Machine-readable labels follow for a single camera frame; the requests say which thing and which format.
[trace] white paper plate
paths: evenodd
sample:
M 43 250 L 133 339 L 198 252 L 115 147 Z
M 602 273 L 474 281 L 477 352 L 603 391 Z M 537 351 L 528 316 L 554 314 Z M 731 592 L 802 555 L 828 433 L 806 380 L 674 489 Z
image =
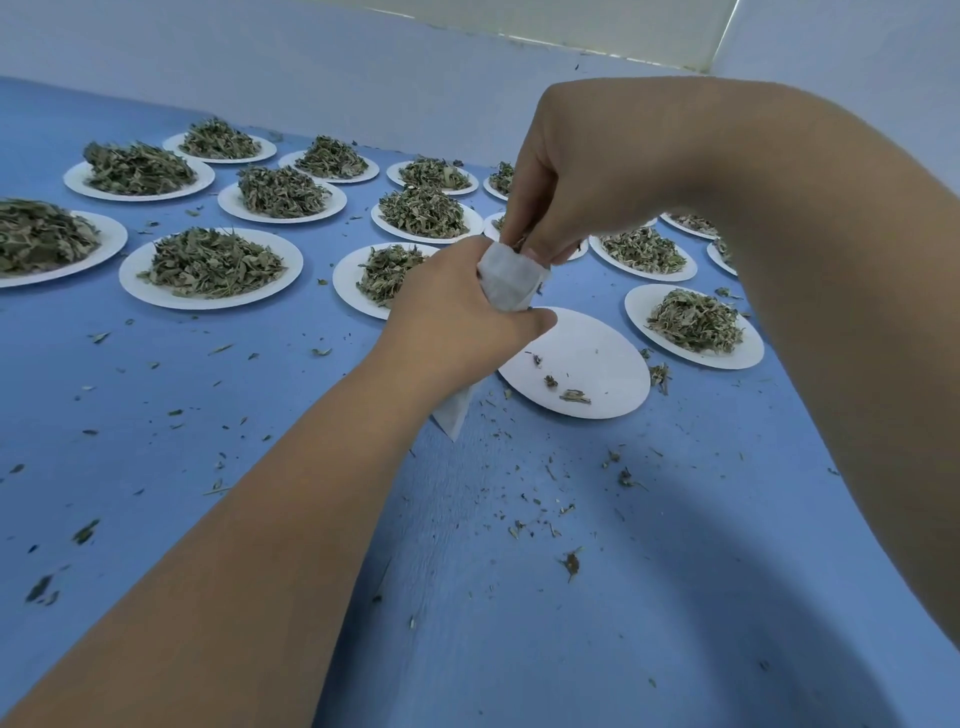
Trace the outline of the white paper plate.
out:
M 490 192 L 497 200 L 503 200 L 507 202 L 507 196 L 502 192 L 498 191 L 492 184 L 490 184 L 490 178 L 487 177 L 483 180 L 483 188 Z
M 183 143 L 185 138 L 186 132 L 174 134 L 163 142 L 163 148 L 168 152 L 175 152 L 181 157 L 187 159 L 198 159 L 199 161 L 204 161 L 207 164 L 247 164 L 253 161 L 269 159 L 276 154 L 276 145 L 274 142 L 264 139 L 262 136 L 253 136 L 251 134 L 251 139 L 260 144 L 260 154 L 258 155 L 253 157 L 244 157 L 242 159 L 208 159 L 206 157 L 195 157 L 194 155 L 188 155 L 180 148 L 180 145 Z
M 406 161 L 399 161 L 396 164 L 391 164 L 389 167 L 387 167 L 387 177 L 390 179 L 390 181 L 394 184 L 399 184 L 401 187 L 405 187 L 407 183 L 400 178 L 400 170 L 412 161 L 412 159 L 407 159 Z M 463 189 L 445 189 L 444 194 L 452 195 L 454 197 L 458 195 L 468 195 L 470 192 L 480 186 L 480 182 L 478 182 L 477 179 L 466 169 L 463 167 L 457 167 L 457 169 L 459 169 L 463 174 L 467 175 L 470 186 L 464 187 Z
M 446 243 L 455 243 L 470 235 L 482 235 L 483 218 L 480 217 L 480 213 L 470 209 L 463 203 L 457 204 L 463 209 L 464 222 L 467 223 L 467 232 L 463 235 L 457 235 L 457 237 L 423 237 L 402 231 L 400 228 L 395 228 L 380 216 L 380 205 L 374 205 L 370 208 L 370 216 L 379 228 L 385 230 L 390 235 L 396 235 L 397 237 L 402 237 L 404 240 L 412 240 L 415 243 L 423 243 L 424 245 L 445 245 Z
M 349 303 L 360 311 L 360 313 L 366 313 L 375 318 L 383 319 L 384 321 L 390 316 L 390 309 L 379 306 L 364 296 L 360 292 L 360 289 L 357 288 L 357 283 L 359 283 L 363 277 L 363 268 L 360 266 L 367 262 L 371 249 L 380 251 L 392 245 L 402 245 L 408 251 L 417 248 L 425 257 L 430 257 L 440 249 L 434 248 L 432 245 L 423 245 L 422 243 L 378 243 L 353 251 L 353 253 L 347 255 L 337 263 L 337 267 L 333 269 L 333 289 L 337 292 L 337 295 L 346 303 Z
M 86 197 L 95 197 L 98 200 L 113 200 L 120 203 L 155 203 L 160 200 L 173 200 L 177 197 L 186 197 L 194 192 L 200 192 L 213 184 L 213 180 L 216 178 L 213 167 L 193 158 L 184 158 L 184 160 L 197 173 L 197 180 L 183 189 L 167 192 L 164 195 L 114 195 L 112 192 L 102 192 L 99 189 L 94 189 L 86 183 L 90 179 L 92 167 L 85 161 L 70 167 L 63 175 L 63 183 L 74 192 Z
M 305 175 L 307 174 L 306 170 L 300 169 L 296 164 L 297 160 L 302 158 L 305 154 L 306 150 L 301 149 L 299 152 L 291 152 L 288 155 L 283 155 L 283 157 L 280 158 L 278 165 L 281 167 L 293 167 L 298 172 L 302 172 Z M 372 180 L 374 177 L 380 174 L 380 167 L 375 161 L 366 157 L 360 158 L 367 163 L 367 169 L 363 174 L 357 175 L 356 177 L 351 177 L 349 180 L 341 180 L 339 177 L 314 177 L 313 175 L 310 175 L 310 177 L 315 182 L 326 182 L 327 184 L 356 184 L 357 182 L 367 182 L 368 180 Z
M 704 240 L 716 240 L 716 239 L 717 239 L 717 236 L 716 236 L 716 235 L 711 235 L 711 234 L 709 234 L 708 232 L 698 232 L 698 231 L 695 231 L 695 230 L 691 230 L 690 228 L 685 228 L 683 225 L 681 225 L 681 224 L 678 223 L 676 220 L 674 220 L 672 217 L 670 217 L 666 212 L 662 213 L 662 214 L 660 215 L 660 218 L 663 220 L 663 222 L 665 222 L 665 223 L 667 223 L 667 224 L 669 224 L 669 225 L 672 225 L 672 226 L 673 226 L 674 228 L 676 228 L 677 230 L 683 231 L 683 232 L 685 232 L 685 233 L 687 233 L 687 234 L 689 234 L 689 235 L 695 235 L 696 237 L 702 237 Z
M 234 183 L 229 187 L 220 190 L 217 195 L 217 204 L 224 212 L 239 217 L 241 220 L 250 220 L 252 223 L 264 223 L 266 225 L 296 225 L 297 223 L 312 223 L 317 220 L 323 220 L 332 217 L 347 206 L 347 195 L 342 189 L 334 187 L 326 182 L 317 182 L 317 186 L 329 190 L 330 197 L 326 200 L 326 209 L 318 212 L 316 215 L 307 215 L 306 217 L 269 217 L 268 215 L 259 215 L 256 212 L 250 212 L 243 203 L 243 194 L 240 192 L 239 183 Z
M 112 217 L 98 215 L 96 212 L 83 212 L 81 210 L 70 210 L 70 214 L 75 217 L 85 218 L 90 225 L 97 229 L 97 240 L 100 241 L 100 247 L 83 260 L 78 260 L 76 263 L 71 263 L 70 265 L 64 265 L 56 271 L 31 273 L 28 276 L 0 276 L 0 288 L 15 288 L 18 285 L 43 283 L 45 280 L 60 279 L 64 276 L 80 273 L 87 268 L 92 268 L 114 257 L 123 250 L 123 247 L 127 244 L 127 229 Z
M 493 221 L 503 217 L 506 212 L 495 212 L 493 215 L 490 215 L 483 221 L 483 233 L 494 243 L 500 242 L 500 232 L 493 226 Z M 574 251 L 573 255 L 566 259 L 565 262 L 570 262 L 571 260 L 576 260 L 578 257 L 583 257 L 587 254 L 589 250 L 589 245 L 586 240 L 581 241 L 580 245 L 577 246 L 577 250 Z
M 645 271 L 638 271 L 636 268 L 631 268 L 629 265 L 621 263 L 619 260 L 607 253 L 607 251 L 605 251 L 603 248 L 603 243 L 600 242 L 600 238 L 596 235 L 591 235 L 589 241 L 590 247 L 593 249 L 593 251 L 610 263 L 610 265 L 612 265 L 614 268 L 619 268 L 621 271 L 630 273 L 634 276 L 639 276 L 642 279 L 671 281 L 690 280 L 697 275 L 697 261 L 690 257 L 690 254 L 676 243 L 674 243 L 674 245 L 677 246 L 677 252 L 684 257 L 684 260 L 686 260 L 686 265 L 676 273 L 646 273 Z
M 710 260 L 727 271 L 727 273 L 729 273 L 731 276 L 736 276 L 736 271 L 734 271 L 734 269 L 724 261 L 723 256 L 720 255 L 720 251 L 717 250 L 717 245 L 715 242 L 707 245 L 707 256 Z
M 270 248 L 283 258 L 283 264 L 287 267 L 287 270 L 283 272 L 280 278 L 267 283 L 262 288 L 257 288 L 255 291 L 240 296 L 231 296 L 226 299 L 188 299 L 183 296 L 174 296 L 169 289 L 153 285 L 136 275 L 141 271 L 150 269 L 154 261 L 155 245 L 163 239 L 161 237 L 137 248 L 123 261 L 120 266 L 120 285 L 131 296 L 145 303 L 152 303 L 164 308 L 179 308 L 184 311 L 208 311 L 214 308 L 233 308 L 237 305 L 253 303 L 273 296 L 274 293 L 279 293 L 294 282 L 300 275 L 300 271 L 303 270 L 303 255 L 300 254 L 300 250 L 296 245 L 279 235 L 248 228 L 218 228 L 217 230 L 220 232 L 236 232 L 252 243 Z
M 557 325 L 500 367 L 510 386 L 541 407 L 587 420 L 620 417 L 643 404 L 650 370 L 637 348 L 602 321 L 568 308 L 553 310 Z M 542 360 L 539 367 L 533 354 Z M 555 388 L 544 383 L 547 375 L 557 380 Z M 567 389 L 581 390 L 590 404 L 561 400 Z
M 647 327 L 647 319 L 654 308 L 663 300 L 670 291 L 681 288 L 684 291 L 692 291 L 692 288 L 683 288 L 679 285 L 668 285 L 665 283 L 650 283 L 640 285 L 630 293 L 623 301 L 627 309 L 627 316 L 634 322 L 634 326 L 640 329 L 640 333 L 646 336 L 655 344 L 660 345 L 667 351 L 681 356 L 688 361 L 694 361 L 714 369 L 748 369 L 760 363 L 763 358 L 763 339 L 756 332 L 753 325 L 743 316 L 736 317 L 736 324 L 743 329 L 743 341 L 733 349 L 731 353 L 717 352 L 689 352 L 683 347 L 678 347 L 672 341 L 667 341 L 656 331 Z

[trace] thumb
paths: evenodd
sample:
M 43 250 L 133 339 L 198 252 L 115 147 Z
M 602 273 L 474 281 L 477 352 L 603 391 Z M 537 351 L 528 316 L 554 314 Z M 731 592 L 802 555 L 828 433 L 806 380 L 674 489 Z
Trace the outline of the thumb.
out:
M 507 315 L 514 326 L 514 343 L 518 351 L 557 324 L 557 314 L 549 308 L 528 308 Z
M 587 237 L 591 231 L 587 229 L 585 191 L 568 178 L 566 182 L 561 178 L 550 207 L 527 235 L 521 252 L 547 267 L 564 250 Z

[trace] white wall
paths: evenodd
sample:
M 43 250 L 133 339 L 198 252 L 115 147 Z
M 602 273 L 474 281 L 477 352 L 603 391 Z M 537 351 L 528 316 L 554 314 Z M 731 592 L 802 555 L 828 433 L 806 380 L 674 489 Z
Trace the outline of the white wall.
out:
M 958 0 L 741 0 L 713 72 L 825 96 L 960 192 Z
M 735 0 L 332 0 L 444 28 L 502 33 L 708 70 Z

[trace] blue table surface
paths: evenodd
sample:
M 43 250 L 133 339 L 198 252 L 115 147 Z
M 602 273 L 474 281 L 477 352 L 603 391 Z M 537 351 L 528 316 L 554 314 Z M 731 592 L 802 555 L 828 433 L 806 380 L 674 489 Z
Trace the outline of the blue table surface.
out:
M 92 139 L 158 144 L 200 118 L 0 80 L 0 196 L 109 215 L 130 232 L 128 251 L 236 224 L 212 196 L 235 167 L 217 166 L 206 192 L 155 204 L 92 200 L 61 181 Z M 307 143 L 288 136 L 278 156 Z M 360 151 L 381 170 L 411 156 Z M 370 349 L 381 322 L 317 279 L 389 239 L 368 210 L 393 186 L 381 171 L 343 189 L 347 208 L 331 219 L 263 227 L 305 265 L 260 303 L 198 317 L 152 307 L 120 287 L 119 256 L 0 290 L 0 714 L 216 504 L 203 493 L 218 477 L 235 482 Z M 482 188 L 465 201 L 501 209 Z M 140 234 L 148 220 L 160 225 Z M 697 259 L 684 285 L 742 295 L 703 242 L 658 229 Z M 583 311 L 647 347 L 623 309 L 641 283 L 590 253 L 557 269 L 536 303 Z M 317 347 L 333 351 L 317 358 Z M 651 364 L 671 367 L 669 395 L 655 390 L 625 417 L 561 417 L 506 400 L 491 376 L 481 391 L 496 407 L 475 400 L 459 442 L 424 425 L 357 580 L 318 725 L 958 724 L 960 658 L 829 471 L 775 353 L 721 372 L 651 348 Z M 622 460 L 604 469 L 608 449 Z M 621 466 L 646 488 L 618 486 Z M 541 516 L 563 535 L 551 538 Z M 74 543 L 93 519 L 93 538 Z M 515 539 L 517 519 L 531 525 Z M 559 560 L 577 547 L 568 583 Z M 26 602 L 44 574 L 57 600 Z

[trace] pile of dried herbs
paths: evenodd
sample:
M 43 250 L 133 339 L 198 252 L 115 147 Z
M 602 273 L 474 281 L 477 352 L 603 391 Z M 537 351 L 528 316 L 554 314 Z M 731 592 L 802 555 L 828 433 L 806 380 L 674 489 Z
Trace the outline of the pile of dried herbs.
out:
M 62 207 L 0 200 L 0 277 L 53 271 L 99 247 L 96 228 Z
M 510 188 L 514 185 L 514 166 L 509 162 L 501 161 L 496 172 L 490 175 L 490 186 L 501 195 L 510 195 Z
M 314 177 L 350 180 L 366 172 L 369 165 L 349 144 L 332 136 L 318 136 L 296 166 Z
M 733 267 L 733 256 L 731 255 L 730 248 L 727 247 L 727 241 L 722 237 L 718 237 L 713 241 L 713 245 L 716 246 L 717 253 L 720 254 L 720 258 L 727 263 L 727 265 Z
M 260 154 L 260 143 L 214 116 L 200 124 L 191 124 L 180 150 L 207 159 L 248 159 Z
M 289 219 L 323 212 L 330 193 L 292 167 L 248 167 L 240 171 L 243 204 L 258 215 Z
M 197 180 L 183 157 L 139 141 L 129 147 L 91 141 L 84 159 L 93 167 L 87 185 L 115 195 L 165 195 Z
M 644 273 L 677 273 L 686 265 L 673 241 L 653 228 L 604 235 L 600 241 L 614 260 Z
M 357 288 L 378 306 L 390 308 L 407 272 L 423 261 L 423 253 L 417 246 L 410 250 L 402 245 L 392 245 L 378 251 L 371 248 L 367 262 L 360 266 L 364 273 Z
M 736 309 L 712 296 L 675 288 L 663 297 L 647 319 L 647 326 L 690 352 L 730 353 L 743 341 L 736 325 Z
M 704 235 L 715 235 L 717 228 L 706 218 L 700 215 L 673 215 L 673 219 L 685 228 L 702 232 Z
M 405 187 L 380 198 L 380 215 L 413 235 L 450 238 L 467 232 L 464 210 L 439 187 Z
M 448 163 L 446 159 L 417 157 L 400 170 L 400 178 L 417 187 L 438 186 L 443 189 L 466 189 L 470 186 L 467 175 L 457 167 L 459 159 Z
M 150 270 L 137 275 L 175 296 L 222 299 L 262 288 L 285 270 L 270 248 L 235 232 L 190 228 L 157 242 Z

